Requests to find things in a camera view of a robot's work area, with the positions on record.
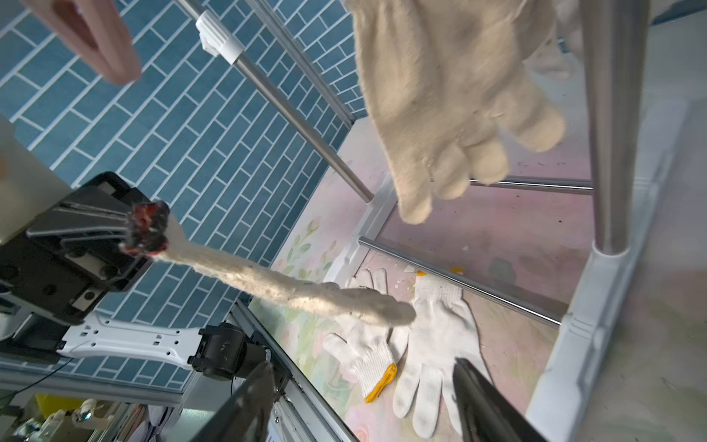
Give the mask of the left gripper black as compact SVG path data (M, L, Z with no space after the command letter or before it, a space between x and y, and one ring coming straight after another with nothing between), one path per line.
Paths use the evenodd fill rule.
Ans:
M76 326L107 294L129 291L152 264L121 248L128 215L147 200L105 172L37 215L1 247L2 304Z

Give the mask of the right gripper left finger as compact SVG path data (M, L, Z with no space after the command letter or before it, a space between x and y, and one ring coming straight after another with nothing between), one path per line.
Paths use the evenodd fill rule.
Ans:
M271 363L263 362L256 366L191 441L266 441L274 401L274 369Z

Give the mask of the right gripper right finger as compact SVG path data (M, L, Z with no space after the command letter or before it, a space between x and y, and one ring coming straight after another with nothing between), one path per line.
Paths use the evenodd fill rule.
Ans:
M464 442L546 441L468 359L456 359L452 379Z

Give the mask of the beige glove dark cuff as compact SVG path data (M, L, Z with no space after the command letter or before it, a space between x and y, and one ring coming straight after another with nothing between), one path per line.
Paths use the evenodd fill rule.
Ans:
M278 273L222 250L189 241L163 201L135 204L125 216L123 252L188 266L239 291L279 306L331 318L348 317L375 326L402 326L414 308L372 288L342 288Z

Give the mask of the white cotton glove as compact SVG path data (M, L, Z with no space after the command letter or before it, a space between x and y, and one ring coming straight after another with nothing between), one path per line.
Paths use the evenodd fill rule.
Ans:
M365 402L372 403L397 377L410 329L369 325L344 316L336 321L342 334L327 334L322 348L356 378Z

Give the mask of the pink clip hanger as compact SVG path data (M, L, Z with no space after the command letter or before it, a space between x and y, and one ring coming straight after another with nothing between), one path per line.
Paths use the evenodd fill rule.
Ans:
M106 80L126 85L140 79L140 58L112 0L33 0L23 5Z

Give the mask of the beige cotton glove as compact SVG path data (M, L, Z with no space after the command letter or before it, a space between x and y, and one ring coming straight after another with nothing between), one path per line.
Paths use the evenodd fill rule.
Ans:
M565 117L528 77L566 77L550 1L350 1L356 65L401 218L509 171L500 132L556 147Z

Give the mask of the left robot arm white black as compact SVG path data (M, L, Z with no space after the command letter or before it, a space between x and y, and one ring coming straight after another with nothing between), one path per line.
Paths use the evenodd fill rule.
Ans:
M129 290L151 265L145 254L122 251L129 228L160 219L143 193L105 172L4 241L2 355L48 365L62 358L139 358L218 380L246 378L269 361L260 333L226 322L171 329L98 313L106 295Z

